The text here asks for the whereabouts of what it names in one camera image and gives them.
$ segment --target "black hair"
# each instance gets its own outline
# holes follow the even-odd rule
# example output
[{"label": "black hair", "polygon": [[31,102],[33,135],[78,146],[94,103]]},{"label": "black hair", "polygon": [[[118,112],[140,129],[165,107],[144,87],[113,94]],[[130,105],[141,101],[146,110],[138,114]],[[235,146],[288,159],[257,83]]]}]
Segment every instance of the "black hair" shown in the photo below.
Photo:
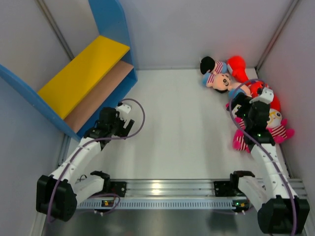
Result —
[{"label": "black hair", "polygon": [[227,89],[226,90],[218,90],[218,89],[215,88],[215,91],[217,91],[219,93],[225,93],[225,92],[227,92]]},{"label": "black hair", "polygon": [[215,68],[216,62],[211,57],[204,57],[200,62],[201,74],[207,73],[208,70],[212,71]]}]

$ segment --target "white table surface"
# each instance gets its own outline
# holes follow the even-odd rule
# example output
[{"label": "white table surface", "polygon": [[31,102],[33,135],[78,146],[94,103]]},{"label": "white table surface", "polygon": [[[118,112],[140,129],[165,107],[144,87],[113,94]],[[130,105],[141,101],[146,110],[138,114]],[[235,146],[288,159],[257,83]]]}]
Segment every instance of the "white table surface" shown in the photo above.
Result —
[{"label": "white table surface", "polygon": [[[247,69],[249,78],[257,78]],[[229,178],[236,170],[259,168],[245,151],[232,148],[236,131],[225,110],[227,94],[201,85],[198,70],[138,71],[138,82],[126,98],[138,100],[146,112],[141,132],[128,140],[111,141],[82,174],[94,170],[125,179]],[[132,105],[131,118],[141,124],[142,113]],[[77,142],[71,141],[69,152]],[[287,170],[277,146],[282,167]]]}]

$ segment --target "yellow board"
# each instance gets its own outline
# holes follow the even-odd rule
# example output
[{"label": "yellow board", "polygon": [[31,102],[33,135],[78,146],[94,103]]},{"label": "yellow board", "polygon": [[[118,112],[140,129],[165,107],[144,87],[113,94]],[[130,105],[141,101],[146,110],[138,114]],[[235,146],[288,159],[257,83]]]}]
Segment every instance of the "yellow board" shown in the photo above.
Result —
[{"label": "yellow board", "polygon": [[128,51],[128,46],[99,36],[38,95],[64,119]]}]

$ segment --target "white bracket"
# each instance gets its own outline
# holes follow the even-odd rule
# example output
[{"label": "white bracket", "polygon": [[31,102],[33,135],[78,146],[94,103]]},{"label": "white bracket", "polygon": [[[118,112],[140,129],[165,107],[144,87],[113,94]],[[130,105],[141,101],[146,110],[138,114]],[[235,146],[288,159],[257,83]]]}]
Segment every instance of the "white bracket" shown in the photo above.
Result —
[{"label": "white bracket", "polygon": [[129,123],[130,118],[128,117],[128,115],[131,112],[131,109],[132,109],[132,107],[130,105],[125,104],[125,103],[116,107],[116,111],[119,112],[120,119],[125,121],[124,128],[126,128],[126,126]]},{"label": "white bracket", "polygon": [[239,178],[238,189],[246,195],[257,211],[261,208],[263,203],[269,200],[266,191],[254,177],[244,176]]},{"label": "white bracket", "polygon": [[274,92],[270,88],[264,88],[261,95],[254,97],[250,103],[261,101],[270,104],[274,100]]},{"label": "white bracket", "polygon": [[73,187],[73,192],[77,195],[77,204],[81,204],[91,195],[103,190],[104,179],[99,176],[88,176],[81,182],[78,182]]}]

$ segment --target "stuffed toy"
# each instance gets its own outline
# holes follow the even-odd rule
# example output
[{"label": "stuffed toy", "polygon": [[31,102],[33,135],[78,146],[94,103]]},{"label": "stuffed toy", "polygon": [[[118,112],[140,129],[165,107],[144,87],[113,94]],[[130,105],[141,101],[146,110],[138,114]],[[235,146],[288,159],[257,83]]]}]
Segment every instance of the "stuffed toy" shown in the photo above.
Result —
[{"label": "stuffed toy", "polygon": [[229,74],[216,74],[207,72],[204,74],[202,84],[208,88],[214,88],[219,93],[228,91],[228,87],[231,84]]},{"label": "stuffed toy", "polygon": [[227,72],[226,63],[222,61],[215,61],[211,57],[204,57],[200,61],[200,72],[201,74],[206,74],[207,72],[224,74]]},{"label": "stuffed toy", "polygon": [[[252,97],[258,96],[258,89],[263,89],[263,83],[261,81],[257,81],[251,85],[249,85]],[[274,94],[274,100],[270,103],[270,108],[275,109],[281,112],[281,105],[278,97]]]},{"label": "stuffed toy", "polygon": [[[229,111],[228,103],[225,105],[225,107],[226,107],[226,110]],[[234,107],[234,109],[232,110],[232,115],[233,115],[233,118],[235,119],[235,121],[240,125],[240,127],[241,127],[242,129],[245,129],[244,120],[241,119],[241,118],[239,118],[239,117],[237,117],[236,114],[235,114],[235,113],[238,111],[238,109],[240,109],[240,107],[241,107],[241,105],[237,104],[237,105]]]},{"label": "stuffed toy", "polygon": [[248,81],[246,75],[246,63],[241,56],[233,56],[226,62],[227,69],[237,82],[244,83]]},{"label": "stuffed toy", "polygon": [[[229,97],[232,96],[233,91],[240,85],[238,82],[232,83],[229,74],[216,74],[215,72],[207,72],[204,74],[202,84],[208,88],[214,88],[214,90],[218,91],[219,93],[225,93],[229,91]],[[251,91],[246,85],[242,85],[241,88],[235,93],[235,96],[240,92],[251,97]]]},{"label": "stuffed toy", "polygon": [[[231,99],[232,98],[232,94],[235,91],[235,89],[240,85],[241,83],[239,82],[235,82],[235,83],[230,83],[229,87],[227,88],[229,90],[228,92],[228,98]],[[251,97],[251,91],[250,89],[246,86],[246,85],[242,85],[234,94],[234,97],[236,97],[237,94],[239,94],[240,92],[244,93],[246,96]]]},{"label": "stuffed toy", "polygon": [[[295,130],[294,129],[286,129],[287,119],[282,119],[282,115],[279,111],[275,109],[270,109],[269,112],[269,120],[267,121],[267,129],[271,133],[276,144],[281,144],[285,140],[291,138]],[[233,137],[233,148],[235,150],[246,150],[249,151],[247,144],[244,142],[244,134],[241,130],[237,130]]]}]

